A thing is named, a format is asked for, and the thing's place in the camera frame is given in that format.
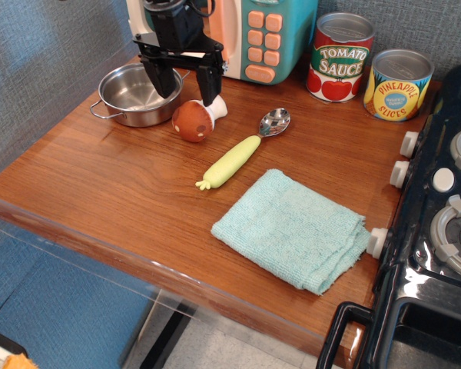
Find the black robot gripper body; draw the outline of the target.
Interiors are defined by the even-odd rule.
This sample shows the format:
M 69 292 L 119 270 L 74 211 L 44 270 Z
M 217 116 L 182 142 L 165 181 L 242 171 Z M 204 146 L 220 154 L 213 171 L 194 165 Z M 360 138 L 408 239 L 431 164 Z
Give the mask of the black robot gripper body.
M 131 29 L 141 53 L 154 58 L 187 59 L 191 66 L 224 66 L 224 46 L 204 33 L 204 20 L 214 10 L 197 3 L 135 3 Z

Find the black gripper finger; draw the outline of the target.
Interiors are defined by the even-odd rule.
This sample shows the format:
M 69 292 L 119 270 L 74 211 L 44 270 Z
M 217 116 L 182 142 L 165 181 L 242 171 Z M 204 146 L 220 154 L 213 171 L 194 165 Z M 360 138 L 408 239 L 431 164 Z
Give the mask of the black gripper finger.
M 162 98 L 168 98 L 176 89 L 173 69 L 165 61 L 143 60 L 144 69 Z
M 204 106 L 210 106 L 221 93 L 224 66 L 200 66 L 197 68 L 197 83 Z

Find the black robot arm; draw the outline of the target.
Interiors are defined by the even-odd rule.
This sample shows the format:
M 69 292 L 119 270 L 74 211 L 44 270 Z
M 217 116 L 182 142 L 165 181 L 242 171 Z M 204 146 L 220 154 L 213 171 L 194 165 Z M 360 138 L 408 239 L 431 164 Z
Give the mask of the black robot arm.
M 145 72 L 157 93 L 176 89 L 174 68 L 194 70 L 204 106 L 221 93 L 224 46 L 204 33 L 203 13 L 193 1 L 128 2 L 131 30 Z

